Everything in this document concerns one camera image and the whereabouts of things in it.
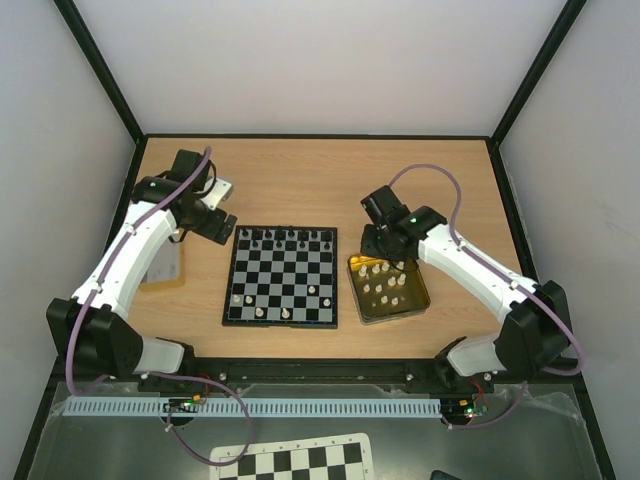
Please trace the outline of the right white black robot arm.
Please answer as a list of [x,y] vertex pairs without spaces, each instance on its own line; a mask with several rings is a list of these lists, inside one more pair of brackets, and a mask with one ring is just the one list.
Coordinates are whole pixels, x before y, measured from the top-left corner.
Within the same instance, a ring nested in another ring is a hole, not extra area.
[[566,293],[554,281],[540,284],[495,261],[459,236],[451,219],[430,207],[415,211],[383,186],[361,205],[370,221],[360,250],[389,260],[422,261],[476,297],[500,323],[498,333],[462,337],[437,356],[436,379],[455,392],[471,376],[507,372],[521,381],[546,371],[570,344]]

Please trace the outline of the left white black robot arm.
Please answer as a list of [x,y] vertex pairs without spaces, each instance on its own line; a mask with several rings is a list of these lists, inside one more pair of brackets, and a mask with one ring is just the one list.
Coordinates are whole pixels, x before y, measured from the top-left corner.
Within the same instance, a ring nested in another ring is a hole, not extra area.
[[220,178],[211,148],[180,150],[170,169],[146,176],[133,190],[122,226],[88,279],[46,310],[68,385],[77,367],[108,377],[177,373],[187,345],[139,334],[128,322],[131,304],[152,261],[167,244],[194,233],[223,245],[236,217],[220,205],[233,191]]

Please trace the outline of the black silver chess board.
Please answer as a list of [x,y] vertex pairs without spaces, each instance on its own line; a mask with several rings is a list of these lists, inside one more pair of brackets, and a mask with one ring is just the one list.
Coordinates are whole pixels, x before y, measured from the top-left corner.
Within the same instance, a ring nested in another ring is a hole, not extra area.
[[[338,230],[335,227],[239,225],[233,240],[222,324],[338,327]],[[316,287],[308,293],[310,285]],[[241,302],[233,302],[239,295]],[[253,304],[245,304],[245,296]],[[330,299],[330,306],[322,305]],[[255,309],[264,310],[257,318]],[[282,318],[282,309],[290,318]]]

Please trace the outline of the gold tin with pieces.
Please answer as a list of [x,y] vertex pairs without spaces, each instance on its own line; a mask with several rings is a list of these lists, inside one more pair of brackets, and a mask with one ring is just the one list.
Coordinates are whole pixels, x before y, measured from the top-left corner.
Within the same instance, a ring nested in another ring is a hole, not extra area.
[[431,305],[426,283],[415,260],[392,262],[351,255],[347,270],[364,325],[422,314]]

